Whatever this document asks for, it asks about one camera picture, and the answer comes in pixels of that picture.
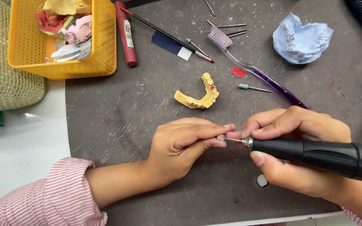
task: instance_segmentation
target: toothbrush bristles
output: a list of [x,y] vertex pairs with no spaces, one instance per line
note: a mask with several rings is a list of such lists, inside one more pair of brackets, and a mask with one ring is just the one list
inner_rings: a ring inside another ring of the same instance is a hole
[[219,49],[224,50],[233,44],[233,41],[227,37],[219,28],[212,26],[212,31],[208,34],[208,38],[217,46]]

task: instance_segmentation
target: purple toothbrush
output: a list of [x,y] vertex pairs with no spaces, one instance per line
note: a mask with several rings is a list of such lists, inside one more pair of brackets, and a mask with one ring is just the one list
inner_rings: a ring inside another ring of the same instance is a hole
[[305,104],[303,104],[292,92],[284,88],[284,86],[280,85],[277,81],[273,80],[271,77],[269,77],[269,75],[256,68],[253,64],[245,63],[235,58],[234,55],[231,54],[230,51],[227,49],[227,47],[233,44],[233,41],[229,37],[227,37],[227,35],[224,34],[220,29],[218,29],[217,27],[212,27],[212,31],[208,35],[208,38],[239,68],[247,70],[261,78],[267,84],[272,86],[280,95],[286,98],[292,105],[308,109],[308,107],[305,106]]

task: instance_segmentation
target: hand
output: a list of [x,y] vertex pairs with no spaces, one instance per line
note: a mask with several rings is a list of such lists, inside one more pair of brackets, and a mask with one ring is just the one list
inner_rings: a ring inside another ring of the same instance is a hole
[[156,188],[164,187],[183,178],[205,150],[227,147],[216,136],[234,130],[234,124],[219,126],[199,118],[183,118],[161,125],[153,136],[142,173]]
[[[227,133],[227,137],[233,139],[249,135],[259,140],[284,137],[295,140],[351,142],[350,129],[343,122],[297,106],[288,110],[274,109],[256,114],[247,120],[243,131]],[[282,163],[275,157],[258,151],[251,152],[251,157],[270,183],[313,197],[331,200],[340,193],[348,180],[309,167]]]

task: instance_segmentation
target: beige basket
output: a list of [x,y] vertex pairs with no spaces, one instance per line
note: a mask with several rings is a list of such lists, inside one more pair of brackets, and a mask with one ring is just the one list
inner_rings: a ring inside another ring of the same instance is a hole
[[0,110],[10,110],[40,101],[45,93],[41,76],[11,68],[7,59],[10,0],[0,0]]

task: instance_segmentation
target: dental handpiece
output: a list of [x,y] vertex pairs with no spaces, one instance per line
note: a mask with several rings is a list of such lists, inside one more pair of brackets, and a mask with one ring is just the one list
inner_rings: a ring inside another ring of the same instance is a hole
[[276,138],[235,140],[248,150],[362,181],[362,144]]

